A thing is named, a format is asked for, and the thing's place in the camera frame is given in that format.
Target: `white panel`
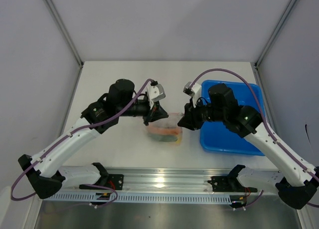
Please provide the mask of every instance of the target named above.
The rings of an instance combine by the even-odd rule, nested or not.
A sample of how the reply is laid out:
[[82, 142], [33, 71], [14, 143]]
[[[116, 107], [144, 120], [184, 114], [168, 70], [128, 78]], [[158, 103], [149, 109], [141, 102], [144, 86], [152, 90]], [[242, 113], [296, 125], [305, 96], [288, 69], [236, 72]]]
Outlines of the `white panel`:
[[[278, 133], [316, 166], [319, 165], [318, 2], [298, 3], [261, 68]], [[319, 203], [319, 193], [316, 198], [313, 202]]]
[[289, 0], [53, 0], [83, 60], [257, 60]]
[[[0, 0], [0, 62], [1, 190], [21, 173], [22, 154], [57, 136], [78, 66], [42, 0]], [[15, 195], [30, 191], [22, 180]], [[21, 228], [30, 202], [11, 202], [2, 228]]]

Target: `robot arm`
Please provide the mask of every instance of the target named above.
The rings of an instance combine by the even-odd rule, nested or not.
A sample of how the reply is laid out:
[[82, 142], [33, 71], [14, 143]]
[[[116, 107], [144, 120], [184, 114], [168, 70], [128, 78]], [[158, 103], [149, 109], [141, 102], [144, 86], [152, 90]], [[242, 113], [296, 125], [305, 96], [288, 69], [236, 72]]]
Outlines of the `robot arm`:
[[[25, 171], [31, 164], [38, 163], [26, 173], [32, 187], [41, 199], [52, 196], [61, 188], [79, 186], [82, 184], [96, 184], [104, 186], [108, 180], [108, 173], [100, 163], [93, 163], [83, 167], [62, 166], [73, 154], [86, 143], [103, 134], [108, 128], [116, 125], [119, 118], [98, 127], [86, 127], [76, 133], [74, 129], [104, 122], [120, 112], [131, 100], [134, 84], [126, 79], [120, 79], [112, 84], [109, 93], [103, 94], [98, 101], [86, 108], [76, 123], [51, 145], [33, 155], [22, 155], [18, 162]], [[163, 87], [152, 82], [147, 87], [143, 99], [137, 99], [121, 116], [143, 117], [144, 124], [167, 118], [168, 114], [160, 106], [160, 100], [165, 98]], [[44, 158], [41, 156], [52, 146], [55, 148]]]
[[319, 186], [309, 172], [318, 176], [319, 170], [302, 159], [278, 135], [276, 135], [277, 140], [274, 141], [270, 132], [273, 135], [275, 132], [270, 125], [267, 124], [269, 132], [261, 114], [255, 108], [238, 105], [231, 88], [225, 84], [210, 87], [208, 94], [211, 103], [207, 102], [204, 105], [203, 102], [198, 101], [200, 85], [194, 86], [190, 89], [187, 84], [184, 88], [184, 92], [191, 96], [191, 100], [184, 107], [185, 115], [178, 123], [180, 127], [197, 130], [204, 122], [223, 122], [228, 130], [257, 147], [280, 170], [279, 172], [263, 172], [237, 165], [227, 176], [231, 190], [240, 192], [250, 187], [278, 193], [286, 204], [295, 209], [301, 209], [312, 198]]

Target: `blue plastic bin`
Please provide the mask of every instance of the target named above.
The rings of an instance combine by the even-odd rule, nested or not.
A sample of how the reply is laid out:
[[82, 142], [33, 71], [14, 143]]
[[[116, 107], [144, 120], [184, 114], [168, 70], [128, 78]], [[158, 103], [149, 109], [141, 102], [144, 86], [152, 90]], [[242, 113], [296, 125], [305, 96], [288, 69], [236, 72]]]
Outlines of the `blue plastic bin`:
[[[208, 102], [208, 89], [218, 83], [225, 83], [230, 87], [238, 101], [239, 105], [249, 105], [258, 110], [255, 99], [249, 88], [244, 83], [224, 82], [215, 80], [206, 80], [202, 83], [201, 95]], [[263, 95], [260, 87], [255, 84], [250, 84], [259, 100], [260, 105], [264, 110]], [[200, 129], [200, 144], [206, 152], [223, 152], [235, 153], [245, 155], [264, 156], [255, 146], [248, 143], [245, 139], [240, 138], [237, 134], [232, 133], [226, 129], [221, 122], [204, 123]]]

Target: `clear plastic container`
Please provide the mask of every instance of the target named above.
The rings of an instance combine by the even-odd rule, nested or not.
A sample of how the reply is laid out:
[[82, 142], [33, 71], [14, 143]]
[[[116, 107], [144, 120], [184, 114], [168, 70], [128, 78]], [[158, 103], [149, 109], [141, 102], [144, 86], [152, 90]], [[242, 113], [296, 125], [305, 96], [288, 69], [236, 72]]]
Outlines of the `clear plastic container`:
[[168, 118], [159, 119], [149, 123], [146, 127], [147, 135], [155, 141], [179, 145], [182, 140], [183, 130], [177, 123], [182, 118], [182, 113], [169, 113]]

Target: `purple cable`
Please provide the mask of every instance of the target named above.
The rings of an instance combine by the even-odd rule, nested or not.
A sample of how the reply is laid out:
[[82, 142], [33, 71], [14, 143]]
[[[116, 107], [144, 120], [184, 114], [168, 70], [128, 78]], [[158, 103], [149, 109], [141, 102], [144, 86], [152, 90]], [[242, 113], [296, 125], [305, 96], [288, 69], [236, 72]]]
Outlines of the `purple cable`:
[[256, 201], [258, 201], [258, 199], [263, 195], [263, 193], [264, 193], [264, 190], [262, 190], [262, 191], [260, 192], [259, 196], [258, 196], [255, 200], [253, 200], [251, 203], [247, 204], [247, 205], [245, 206], [245, 208], [252, 206]]
[[[105, 207], [105, 206], [107, 206], [107, 205], [109, 205], [109, 204], [112, 204], [112, 203], [113, 203], [114, 201], [116, 201], [117, 198], [119, 197], [119, 194], [117, 193], [117, 191], [115, 191], [115, 190], [112, 189], [112, 188], [102, 187], [102, 186], [97, 186], [97, 185], [91, 185], [91, 184], [85, 184], [85, 185], [90, 186], [90, 187], [94, 187], [94, 188], [101, 188], [101, 189], [109, 190], [109, 191], [115, 193], [115, 195], [116, 195], [115, 198], [112, 199], [112, 200], [110, 200], [109, 202], [104, 203], [104, 204], [102, 204], [102, 205], [96, 205], [96, 208], [102, 208], [102, 207]], [[60, 210], [56, 210], [56, 211], [54, 211], [54, 212], [45, 213], [45, 214], [49, 215], [49, 214], [54, 214], [54, 213], [60, 213], [60, 212], [63, 212], [63, 211], [65, 211], [65, 210], [68, 210], [68, 209], [70, 209], [70, 208], [74, 208], [74, 207], [77, 207], [77, 206], [84, 206], [84, 205], [85, 205], [85, 206], [94, 206], [94, 207], [95, 207], [95, 205], [93, 205], [93, 204], [77, 203], [77, 204], [70, 205], [70, 206], [68, 206], [68, 207], [62, 208], [62, 209], [60, 209]]]
[[[76, 132], [78, 132], [79, 130], [82, 130], [82, 129], [85, 129], [85, 128], [96, 128], [96, 127], [99, 127], [99, 126], [102, 126], [104, 124], [107, 124], [111, 121], [113, 121], [114, 119], [120, 117], [136, 100], [137, 98], [140, 96], [140, 94], [142, 93], [142, 91], [144, 90], [144, 88], [146, 87], [146, 85], [149, 83], [149, 82], [153, 82], [154, 80], [152, 79], [147, 79], [145, 81], [145, 83], [142, 85], [142, 87], [140, 88], [140, 90], [136, 93], [135, 97], [132, 98], [132, 100], [120, 111], [118, 112], [117, 114], [115, 114], [114, 116], [112, 116], [111, 118], [103, 121], [103, 122], [100, 122], [100, 123], [95, 123], [95, 124], [89, 124], [89, 125], [85, 125], [85, 126], [81, 126], [81, 127], [78, 127], [76, 129], [74, 129], [73, 131], [71, 131], [70, 133], [71, 134], [74, 134]], [[61, 138], [59, 141], [57, 141], [55, 144], [53, 144], [41, 157], [40, 159], [43, 159], [46, 155], [48, 155], [54, 148], [56, 148], [60, 143], [62, 143], [64, 140], [66, 140], [67, 138], [69, 138], [68, 135], [65, 135], [63, 138]], [[21, 180], [21, 178], [27, 174], [32, 168], [34, 168], [34, 166], [36, 166], [37, 164], [39, 163], [39, 161], [36, 161], [34, 162], [33, 164], [31, 164], [26, 170], [24, 170], [21, 175], [15, 180], [15, 182], [13, 183], [12, 187], [11, 187], [11, 200], [12, 201], [16, 201], [16, 202], [19, 202], [19, 201], [23, 201], [23, 200], [26, 200], [28, 198], [31, 198], [33, 197], [36, 193], [32, 193], [28, 196], [25, 196], [23, 198], [15, 198], [13, 196], [13, 191], [14, 191], [14, 188], [16, 187], [16, 185], [19, 183], [19, 181]]]
[[[262, 117], [263, 123], [264, 123], [264, 125], [265, 125], [266, 131], [268, 132], [269, 136], [274, 140], [274, 142], [276, 142], [276, 141], [277, 141], [277, 138], [276, 138], [275, 135], [272, 133], [271, 129], [269, 128], [269, 126], [268, 126], [268, 124], [267, 124], [266, 117], [265, 117], [265, 115], [264, 115], [264, 113], [263, 113], [262, 107], [261, 107], [261, 105], [260, 105], [260, 103], [259, 103], [259, 101], [258, 101], [258, 98], [257, 98], [257, 96], [256, 96], [256, 94], [255, 94], [255, 92], [254, 92], [254, 90], [252, 89], [252, 87], [250, 86], [250, 84], [249, 84], [242, 76], [240, 76], [239, 74], [237, 74], [237, 73], [235, 73], [235, 72], [233, 72], [233, 71], [230, 71], [230, 70], [228, 70], [228, 69], [223, 69], [223, 68], [213, 68], [213, 69], [209, 69], [209, 70], [206, 70], [206, 71], [202, 72], [200, 75], [198, 75], [198, 77], [195, 78], [195, 80], [190, 84], [189, 88], [192, 88], [192, 86], [200, 79], [201, 76], [203, 76], [203, 75], [206, 74], [206, 73], [214, 72], [214, 71], [222, 71], [222, 72], [230, 73], [230, 74], [236, 76], [237, 78], [239, 78], [241, 81], [243, 81], [243, 82], [247, 85], [247, 87], [250, 89], [250, 91], [251, 91], [251, 93], [253, 94], [254, 99], [255, 99], [255, 101], [256, 101], [256, 103], [257, 103], [257, 107], [258, 107], [259, 112], [260, 112], [260, 114], [261, 114], [261, 117]], [[284, 145], [282, 145], [280, 142], [277, 142], [277, 145], [278, 145], [282, 150], [284, 150], [284, 152], [285, 152], [295, 163], [297, 163], [304, 171], [306, 171], [306, 172], [307, 172], [310, 176], [312, 176], [317, 182], [319, 182], [319, 178], [318, 178], [315, 174], [313, 174], [312, 172], [308, 172], [307, 167], [306, 167], [304, 164], [302, 164], [301, 162], [299, 162], [298, 159], [297, 159], [293, 154], [291, 154], [291, 153], [288, 151], [288, 149], [287, 149]], [[311, 204], [311, 203], [308, 203], [308, 205], [309, 205], [309, 206], [313, 206], [313, 207], [316, 206], [316, 205]]]

